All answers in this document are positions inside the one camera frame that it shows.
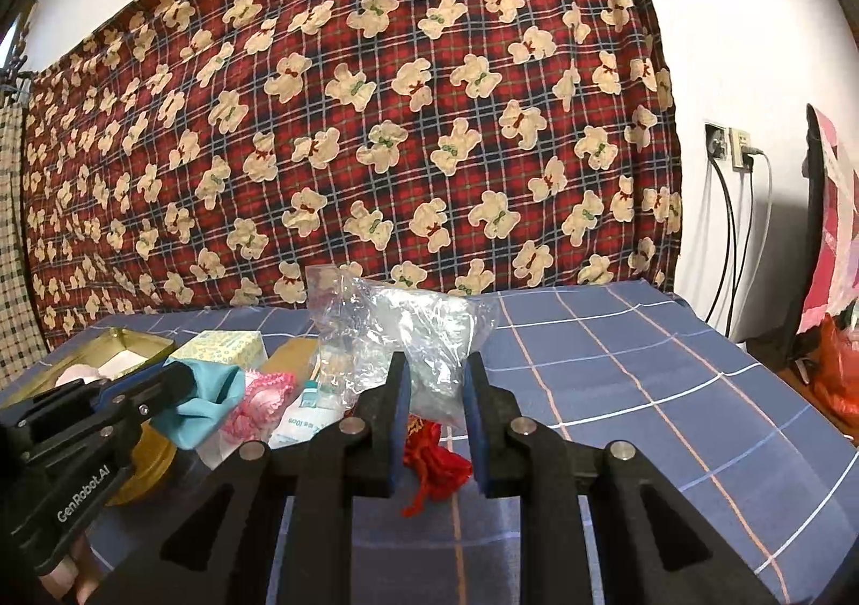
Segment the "person's left hand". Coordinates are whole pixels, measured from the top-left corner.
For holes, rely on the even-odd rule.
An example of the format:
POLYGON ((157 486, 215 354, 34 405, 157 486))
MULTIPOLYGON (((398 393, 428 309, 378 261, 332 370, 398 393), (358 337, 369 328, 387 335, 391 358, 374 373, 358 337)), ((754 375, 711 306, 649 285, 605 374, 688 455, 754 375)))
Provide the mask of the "person's left hand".
POLYGON ((102 570, 94 557, 86 535, 80 535, 67 556, 47 576, 41 576, 42 586, 58 602, 84 605, 98 589, 102 570))

